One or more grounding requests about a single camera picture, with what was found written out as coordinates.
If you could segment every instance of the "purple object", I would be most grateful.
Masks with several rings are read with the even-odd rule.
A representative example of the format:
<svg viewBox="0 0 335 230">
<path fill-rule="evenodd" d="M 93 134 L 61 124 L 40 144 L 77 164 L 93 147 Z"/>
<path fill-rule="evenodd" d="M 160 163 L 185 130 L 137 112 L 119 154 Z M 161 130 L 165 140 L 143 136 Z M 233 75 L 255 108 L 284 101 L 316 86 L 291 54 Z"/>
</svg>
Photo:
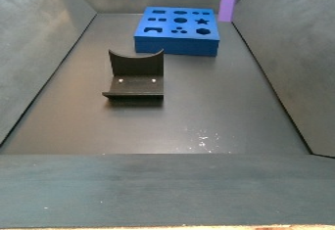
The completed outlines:
<svg viewBox="0 0 335 230">
<path fill-rule="evenodd" d="M 233 20 L 235 0 L 221 0 L 219 11 L 219 22 L 229 23 Z"/>
</svg>

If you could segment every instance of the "wooden edge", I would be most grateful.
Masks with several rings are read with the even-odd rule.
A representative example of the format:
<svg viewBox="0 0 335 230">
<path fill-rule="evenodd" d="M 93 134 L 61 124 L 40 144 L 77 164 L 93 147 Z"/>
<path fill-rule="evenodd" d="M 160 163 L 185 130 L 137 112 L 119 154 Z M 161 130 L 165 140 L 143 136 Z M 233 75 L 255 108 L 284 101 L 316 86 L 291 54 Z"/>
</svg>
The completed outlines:
<svg viewBox="0 0 335 230">
<path fill-rule="evenodd" d="M 335 230 L 335 225 L 257 225 L 257 226 L 152 226 L 152 227 L 55 227 L 0 228 L 1 230 Z"/>
</svg>

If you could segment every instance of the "black bracket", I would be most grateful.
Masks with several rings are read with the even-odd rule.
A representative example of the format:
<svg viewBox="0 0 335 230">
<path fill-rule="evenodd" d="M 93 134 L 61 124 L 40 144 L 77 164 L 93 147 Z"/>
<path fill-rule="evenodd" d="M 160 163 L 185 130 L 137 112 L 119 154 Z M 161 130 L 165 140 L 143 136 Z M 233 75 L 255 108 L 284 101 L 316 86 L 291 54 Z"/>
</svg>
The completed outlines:
<svg viewBox="0 0 335 230">
<path fill-rule="evenodd" d="M 108 98 L 164 96 L 164 50 L 147 57 L 125 57 L 108 51 L 113 78 Z"/>
</svg>

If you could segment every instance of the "bin floor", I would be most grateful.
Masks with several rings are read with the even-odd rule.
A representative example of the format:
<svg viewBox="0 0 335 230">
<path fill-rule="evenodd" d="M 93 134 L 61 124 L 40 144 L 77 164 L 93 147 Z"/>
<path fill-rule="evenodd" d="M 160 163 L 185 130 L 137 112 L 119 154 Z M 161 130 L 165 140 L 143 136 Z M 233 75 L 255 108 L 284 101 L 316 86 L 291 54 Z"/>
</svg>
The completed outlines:
<svg viewBox="0 0 335 230">
<path fill-rule="evenodd" d="M 140 18 L 96 16 L 0 153 L 308 154 L 231 23 L 217 57 L 165 55 L 161 103 L 108 101 L 107 52 L 136 55 Z"/>
</svg>

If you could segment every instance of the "blue shape sorter block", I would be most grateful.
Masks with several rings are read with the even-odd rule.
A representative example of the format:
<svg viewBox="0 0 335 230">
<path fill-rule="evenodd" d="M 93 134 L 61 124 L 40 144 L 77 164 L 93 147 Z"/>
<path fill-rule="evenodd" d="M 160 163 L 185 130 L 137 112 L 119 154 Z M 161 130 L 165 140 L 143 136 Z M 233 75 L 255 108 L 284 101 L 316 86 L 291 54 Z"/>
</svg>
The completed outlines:
<svg viewBox="0 0 335 230">
<path fill-rule="evenodd" d="M 220 35 L 212 9 L 147 7 L 135 31 L 137 53 L 216 56 Z"/>
</svg>

